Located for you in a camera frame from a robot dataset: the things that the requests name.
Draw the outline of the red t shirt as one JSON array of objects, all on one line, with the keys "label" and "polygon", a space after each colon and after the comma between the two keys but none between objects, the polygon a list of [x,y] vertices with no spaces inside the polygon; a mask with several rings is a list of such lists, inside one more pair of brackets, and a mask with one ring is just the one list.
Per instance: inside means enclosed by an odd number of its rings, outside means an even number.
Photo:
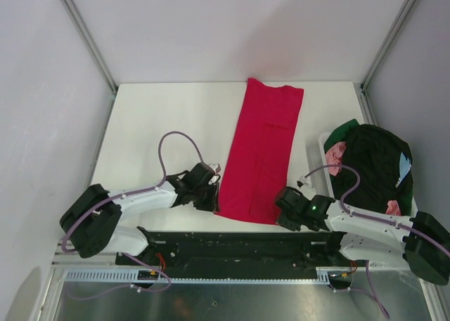
[{"label": "red t shirt", "polygon": [[281,212],[275,199],[287,184],[303,97],[303,89],[248,79],[219,189],[220,216],[275,224]]}]

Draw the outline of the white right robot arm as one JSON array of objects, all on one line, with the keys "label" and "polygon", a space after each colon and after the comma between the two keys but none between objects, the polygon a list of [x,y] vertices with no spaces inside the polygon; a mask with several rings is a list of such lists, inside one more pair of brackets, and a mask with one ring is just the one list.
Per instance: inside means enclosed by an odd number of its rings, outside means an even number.
[{"label": "white right robot arm", "polygon": [[284,228],[306,227],[339,235],[339,241],[324,248],[325,259],[333,266],[347,259],[391,268],[407,266],[426,282],[449,283],[449,231],[431,214],[392,216],[343,206],[306,185],[299,190],[283,188],[275,204],[281,210],[277,223]]}]

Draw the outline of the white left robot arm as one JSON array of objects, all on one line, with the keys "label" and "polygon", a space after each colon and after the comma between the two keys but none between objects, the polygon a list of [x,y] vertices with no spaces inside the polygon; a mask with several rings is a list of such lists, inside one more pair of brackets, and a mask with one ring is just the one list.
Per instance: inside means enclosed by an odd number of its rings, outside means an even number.
[{"label": "white left robot arm", "polygon": [[220,165],[197,163],[190,171],[169,175],[159,185],[127,192],[110,192],[102,185],[89,186],[63,214],[60,226],[66,241],[81,258],[102,252],[130,254],[138,263],[150,263],[155,247],[144,228],[127,228],[122,221],[156,209],[192,204],[197,210],[219,210]]}]

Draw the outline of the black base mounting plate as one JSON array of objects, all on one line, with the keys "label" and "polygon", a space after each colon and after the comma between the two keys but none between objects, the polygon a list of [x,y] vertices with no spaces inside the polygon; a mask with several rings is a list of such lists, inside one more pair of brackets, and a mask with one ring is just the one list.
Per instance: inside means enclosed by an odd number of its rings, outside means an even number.
[{"label": "black base mounting plate", "polygon": [[292,261],[308,267],[352,267],[340,253],[341,232],[149,232],[135,257],[146,264],[180,267],[190,260]]}]

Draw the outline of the white perforated plastic basket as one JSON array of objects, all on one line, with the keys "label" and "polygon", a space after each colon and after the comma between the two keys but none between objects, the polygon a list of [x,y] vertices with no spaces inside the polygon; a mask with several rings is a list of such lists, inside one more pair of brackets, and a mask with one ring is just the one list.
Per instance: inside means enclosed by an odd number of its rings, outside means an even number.
[{"label": "white perforated plastic basket", "polygon": [[[324,132],[324,133],[321,133],[318,138],[319,151],[321,154],[322,165],[324,165],[326,163],[326,153],[325,153],[324,145],[329,136],[330,136],[330,132]],[[325,174],[325,184],[326,184],[326,188],[327,188],[326,192],[328,193],[328,195],[330,197],[334,197],[335,194],[333,192],[333,187],[332,187],[332,182],[331,182],[331,177],[330,177],[329,171],[327,169],[323,169],[322,172],[324,172],[324,174]],[[416,201],[414,198],[412,198],[411,199],[411,213],[409,215],[415,216],[417,214],[417,212],[418,212],[418,207],[416,205]]]}]

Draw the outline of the green t shirt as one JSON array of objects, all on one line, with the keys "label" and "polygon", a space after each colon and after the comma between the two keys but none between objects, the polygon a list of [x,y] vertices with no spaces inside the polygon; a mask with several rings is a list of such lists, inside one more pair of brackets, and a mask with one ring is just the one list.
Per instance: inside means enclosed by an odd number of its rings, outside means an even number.
[{"label": "green t shirt", "polygon": [[347,134],[354,128],[359,125],[356,119],[351,119],[344,124],[341,124],[339,127],[334,129],[329,137],[326,139],[323,144],[323,149],[325,152],[329,151],[336,143],[345,141]]}]

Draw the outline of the black t shirt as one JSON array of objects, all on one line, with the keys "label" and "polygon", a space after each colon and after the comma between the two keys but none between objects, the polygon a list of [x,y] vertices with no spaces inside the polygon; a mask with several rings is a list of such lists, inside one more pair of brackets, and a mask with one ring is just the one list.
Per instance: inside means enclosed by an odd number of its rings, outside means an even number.
[{"label": "black t shirt", "polygon": [[370,124],[354,127],[346,136],[342,170],[331,177],[335,198],[356,184],[345,203],[382,214],[408,216],[413,198],[413,158],[409,144],[392,132]]}]

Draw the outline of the aluminium frame rail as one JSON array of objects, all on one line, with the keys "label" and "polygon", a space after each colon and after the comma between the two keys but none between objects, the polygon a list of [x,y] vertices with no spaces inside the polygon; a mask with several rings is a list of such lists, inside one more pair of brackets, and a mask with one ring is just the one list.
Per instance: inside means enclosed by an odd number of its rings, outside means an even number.
[{"label": "aluminium frame rail", "polygon": [[[81,265],[81,266],[113,266],[115,264],[116,253],[99,253],[91,258],[81,258],[79,254],[66,254],[58,244],[53,255],[52,264],[56,265]],[[393,263],[386,261],[371,261],[371,268],[376,270],[410,270],[408,263],[398,258]]]}]

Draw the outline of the left aluminium corner post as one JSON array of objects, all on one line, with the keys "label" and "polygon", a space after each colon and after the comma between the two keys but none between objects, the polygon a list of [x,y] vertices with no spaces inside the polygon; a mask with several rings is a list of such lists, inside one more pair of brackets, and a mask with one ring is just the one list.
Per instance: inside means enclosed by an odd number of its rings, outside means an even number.
[{"label": "left aluminium corner post", "polygon": [[113,95],[117,94],[118,85],[116,84],[107,64],[104,60],[99,47],[97,46],[89,28],[86,24],[75,0],[60,0],[68,17],[71,19],[80,39],[82,40],[88,54],[90,55],[94,65],[97,67],[100,75],[105,81],[108,89]]}]

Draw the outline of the aluminium corner post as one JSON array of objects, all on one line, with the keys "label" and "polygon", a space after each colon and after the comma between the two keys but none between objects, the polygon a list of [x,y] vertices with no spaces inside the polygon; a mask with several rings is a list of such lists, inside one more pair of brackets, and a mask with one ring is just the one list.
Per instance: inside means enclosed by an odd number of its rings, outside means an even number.
[{"label": "aluminium corner post", "polygon": [[381,68],[391,48],[394,46],[394,43],[401,34],[401,31],[404,29],[407,21],[412,16],[412,13],[414,12],[414,9],[418,5],[419,1],[420,0],[404,0],[367,73],[365,73],[364,78],[360,83],[360,88],[363,92],[366,92],[368,87],[371,85],[373,78]]},{"label": "aluminium corner post", "polygon": [[105,81],[108,89],[113,95],[117,94],[118,85],[116,84],[107,64],[104,60],[99,47],[97,46],[89,28],[86,24],[75,0],[60,0],[68,17],[71,19],[80,39],[82,40],[88,54],[90,55],[94,65],[97,67],[100,75]]}]

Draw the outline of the right aluminium corner post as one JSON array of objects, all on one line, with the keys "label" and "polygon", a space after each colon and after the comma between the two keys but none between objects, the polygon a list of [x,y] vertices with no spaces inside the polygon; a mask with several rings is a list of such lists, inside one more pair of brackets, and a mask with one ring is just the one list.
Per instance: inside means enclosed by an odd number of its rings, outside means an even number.
[{"label": "right aluminium corner post", "polygon": [[401,31],[404,29],[407,21],[412,16],[412,13],[414,12],[414,9],[418,5],[419,1],[420,0],[404,0],[367,73],[365,73],[364,78],[360,83],[360,88],[363,92],[366,92],[368,87],[371,85],[373,78],[381,68],[391,48],[394,46],[394,43],[401,34]]}]

